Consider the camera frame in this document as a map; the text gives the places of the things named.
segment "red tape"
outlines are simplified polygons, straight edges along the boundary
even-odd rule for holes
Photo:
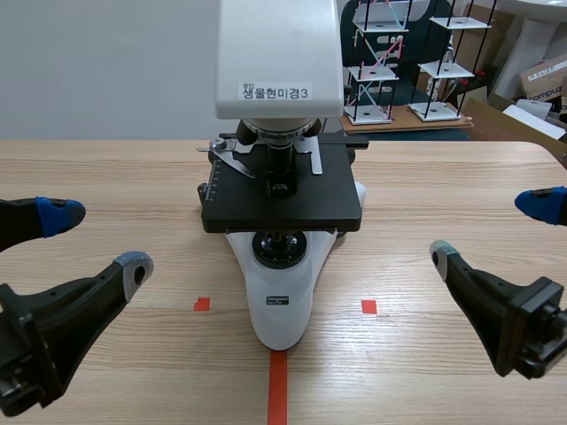
[[[199,298],[193,305],[194,312],[208,312],[211,309],[211,298]]]
[[[364,314],[377,314],[378,310],[376,307],[376,301],[374,299],[363,299],[362,312]]]
[[[269,354],[268,425],[287,425],[287,352]]]

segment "white wall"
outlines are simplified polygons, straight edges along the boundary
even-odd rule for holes
[[[208,139],[234,130],[214,117],[218,3],[0,0],[0,137]]]

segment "microscope stage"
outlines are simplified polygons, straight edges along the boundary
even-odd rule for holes
[[[362,211],[346,148],[366,148],[368,141],[348,142],[343,136],[323,139],[326,142],[319,145],[323,174],[312,174],[310,154],[296,154],[298,191],[289,198],[268,194],[268,146],[255,146],[250,154],[235,154],[235,159],[256,174],[254,179],[217,159],[202,201],[205,232],[357,231]]]

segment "screw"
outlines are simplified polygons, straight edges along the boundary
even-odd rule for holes
[[[227,147],[227,141],[224,139],[215,139],[209,143],[211,151],[222,151]]]

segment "microscope base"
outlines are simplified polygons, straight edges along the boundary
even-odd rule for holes
[[[361,206],[366,188],[356,183]],[[255,233],[227,235],[246,280],[252,326],[258,338],[272,350],[287,350],[303,336],[313,304],[313,290],[338,233],[305,232],[307,253],[294,267],[275,270],[254,257]]]

